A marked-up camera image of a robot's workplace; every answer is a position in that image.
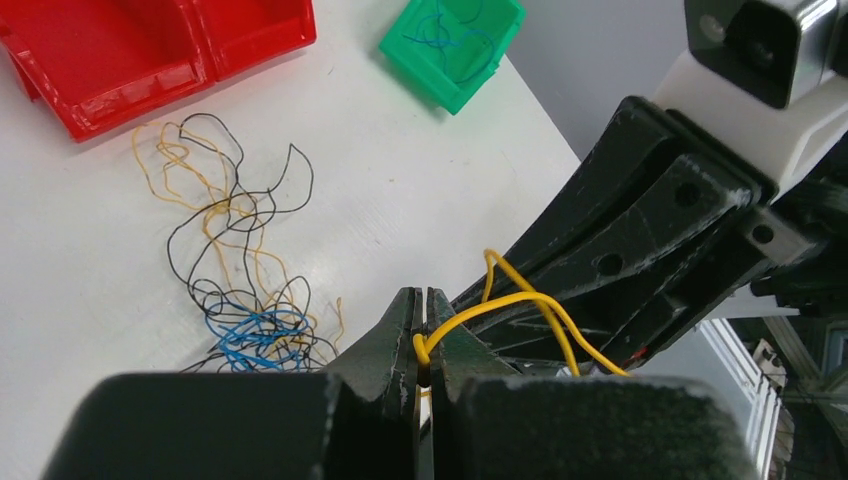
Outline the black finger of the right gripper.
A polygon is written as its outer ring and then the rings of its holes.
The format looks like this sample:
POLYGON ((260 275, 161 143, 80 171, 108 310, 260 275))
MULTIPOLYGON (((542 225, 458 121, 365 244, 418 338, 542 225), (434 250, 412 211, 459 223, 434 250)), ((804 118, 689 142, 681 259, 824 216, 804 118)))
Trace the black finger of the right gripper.
POLYGON ((740 231, 775 183, 675 110, 629 96, 504 253, 618 366, 669 347, 766 259, 740 231))

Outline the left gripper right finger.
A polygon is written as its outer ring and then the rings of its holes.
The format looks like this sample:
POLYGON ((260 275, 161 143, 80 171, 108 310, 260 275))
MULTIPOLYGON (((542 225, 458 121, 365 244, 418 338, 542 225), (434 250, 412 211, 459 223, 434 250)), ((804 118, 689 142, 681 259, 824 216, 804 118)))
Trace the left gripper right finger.
POLYGON ((434 349, 438 479, 756 479, 727 402, 668 376, 522 375, 466 328, 434 349))

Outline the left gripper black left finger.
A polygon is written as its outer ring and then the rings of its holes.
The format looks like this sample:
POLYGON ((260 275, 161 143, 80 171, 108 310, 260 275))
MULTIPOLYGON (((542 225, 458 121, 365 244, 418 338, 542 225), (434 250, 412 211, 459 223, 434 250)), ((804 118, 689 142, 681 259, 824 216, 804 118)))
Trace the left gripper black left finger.
POLYGON ((98 384, 47 479, 412 479, 420 289, 315 373, 134 373, 98 384))

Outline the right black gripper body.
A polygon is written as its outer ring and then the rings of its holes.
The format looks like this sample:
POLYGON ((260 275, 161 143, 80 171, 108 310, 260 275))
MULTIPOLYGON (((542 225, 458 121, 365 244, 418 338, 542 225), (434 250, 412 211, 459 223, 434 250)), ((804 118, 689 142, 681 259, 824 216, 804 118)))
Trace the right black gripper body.
POLYGON ((768 258, 778 233, 769 224, 746 222, 732 232, 735 258, 765 264, 749 281, 757 297, 773 296, 780 307, 802 316, 837 317, 847 313, 847 137, 824 155, 796 186, 765 211, 807 243, 792 260, 768 258))

